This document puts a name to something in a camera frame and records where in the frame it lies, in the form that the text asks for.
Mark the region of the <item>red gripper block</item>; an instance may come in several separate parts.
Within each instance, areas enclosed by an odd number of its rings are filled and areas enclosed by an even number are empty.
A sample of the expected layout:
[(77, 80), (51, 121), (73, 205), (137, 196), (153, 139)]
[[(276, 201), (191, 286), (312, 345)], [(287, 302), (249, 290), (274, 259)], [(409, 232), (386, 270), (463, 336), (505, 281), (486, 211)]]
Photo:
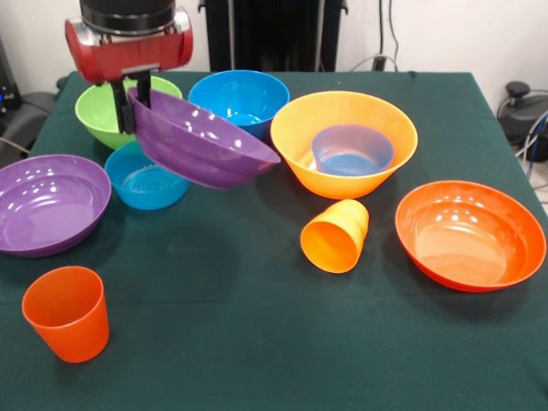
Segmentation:
[(82, 6), (81, 17), (65, 21), (65, 39), (74, 64), (91, 83), (111, 82), (119, 132), (134, 132), (133, 106), (122, 78), (137, 74), (137, 99), (151, 106), (150, 70), (186, 65), (193, 54), (193, 29), (180, 6), (145, 13), (102, 13)]

